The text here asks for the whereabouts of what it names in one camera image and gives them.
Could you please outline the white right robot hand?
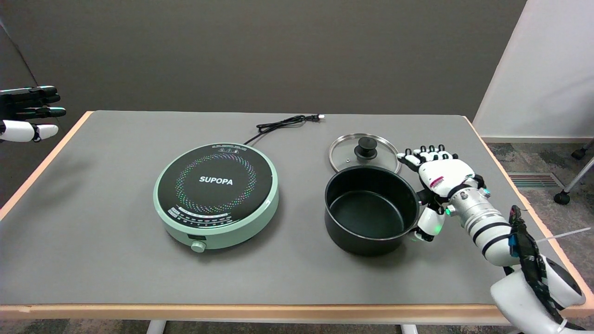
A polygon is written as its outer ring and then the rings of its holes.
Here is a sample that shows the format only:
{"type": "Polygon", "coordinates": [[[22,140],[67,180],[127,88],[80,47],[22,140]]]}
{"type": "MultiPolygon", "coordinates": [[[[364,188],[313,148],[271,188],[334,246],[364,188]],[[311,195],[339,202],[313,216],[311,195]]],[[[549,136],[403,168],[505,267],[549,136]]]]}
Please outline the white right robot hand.
{"type": "Polygon", "coordinates": [[[423,186],[417,193],[420,205],[424,206],[417,226],[412,230],[414,237],[431,242],[439,235],[445,217],[451,213],[450,199],[465,188],[485,188],[484,179],[478,175],[457,154],[450,154],[444,145],[407,148],[396,155],[399,163],[416,172],[423,186]]]}

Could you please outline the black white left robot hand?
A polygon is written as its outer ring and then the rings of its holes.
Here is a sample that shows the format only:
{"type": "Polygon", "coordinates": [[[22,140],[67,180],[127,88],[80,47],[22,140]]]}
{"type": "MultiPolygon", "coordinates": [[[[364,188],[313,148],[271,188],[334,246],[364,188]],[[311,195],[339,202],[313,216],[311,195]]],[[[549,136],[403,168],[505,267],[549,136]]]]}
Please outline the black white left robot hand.
{"type": "Polygon", "coordinates": [[[53,85],[23,87],[0,91],[0,139],[12,142],[40,142],[53,137],[59,127],[52,123],[31,123],[30,120],[58,118],[66,109],[51,107],[61,101],[53,85]]]}

